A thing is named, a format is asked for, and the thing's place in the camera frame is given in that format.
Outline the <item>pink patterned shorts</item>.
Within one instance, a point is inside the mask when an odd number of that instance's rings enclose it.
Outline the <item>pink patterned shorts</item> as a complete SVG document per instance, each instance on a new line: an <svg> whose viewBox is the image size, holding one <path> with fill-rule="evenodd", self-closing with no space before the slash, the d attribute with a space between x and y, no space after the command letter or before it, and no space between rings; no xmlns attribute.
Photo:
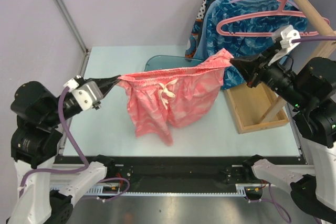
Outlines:
<svg viewBox="0 0 336 224"><path fill-rule="evenodd" d="M224 84L232 54L222 49L195 67L161 69L120 76L127 111L137 137L154 133L173 144L169 126L182 128L201 119Z"/></svg>

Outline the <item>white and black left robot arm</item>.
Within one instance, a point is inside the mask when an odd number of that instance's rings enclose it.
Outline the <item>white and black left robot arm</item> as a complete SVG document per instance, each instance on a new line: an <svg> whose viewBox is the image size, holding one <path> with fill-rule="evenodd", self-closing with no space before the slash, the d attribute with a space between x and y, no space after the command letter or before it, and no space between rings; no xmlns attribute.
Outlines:
<svg viewBox="0 0 336 224"><path fill-rule="evenodd" d="M60 96L37 81L17 89L10 107L17 116L11 156L18 178L18 200L8 223L66 223L77 202L95 184L122 182L113 159L98 155L89 162L78 151L83 167L69 170L75 178L62 189L50 187L51 175L61 173L53 168L60 140L67 136L73 147L78 147L67 120L83 111L99 109L101 100L119 81L119 76L76 76L65 83Z"/></svg>

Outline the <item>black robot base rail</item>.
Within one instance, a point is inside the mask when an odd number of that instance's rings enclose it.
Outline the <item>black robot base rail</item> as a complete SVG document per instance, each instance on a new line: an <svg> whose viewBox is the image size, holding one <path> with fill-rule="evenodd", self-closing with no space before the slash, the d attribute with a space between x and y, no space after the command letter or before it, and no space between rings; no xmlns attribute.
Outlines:
<svg viewBox="0 0 336 224"><path fill-rule="evenodd" d="M299 157L131 157L89 156L89 162L108 164L107 179L120 174L129 193L139 194L224 194L237 184L262 183L286 193L291 183L301 180L293 168L306 164Z"/></svg>

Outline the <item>pink plastic hanger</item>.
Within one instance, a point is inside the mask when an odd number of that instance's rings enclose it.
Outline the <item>pink plastic hanger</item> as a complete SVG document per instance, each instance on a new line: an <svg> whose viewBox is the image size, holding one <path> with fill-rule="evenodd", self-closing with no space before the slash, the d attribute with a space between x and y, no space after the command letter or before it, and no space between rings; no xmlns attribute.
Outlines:
<svg viewBox="0 0 336 224"><path fill-rule="evenodd" d="M216 26L222 36L270 37L277 29L293 25L300 36L320 35L318 29L307 31L312 10L304 10L300 4L306 0L244 0L233 3L237 13L223 19Z"/></svg>

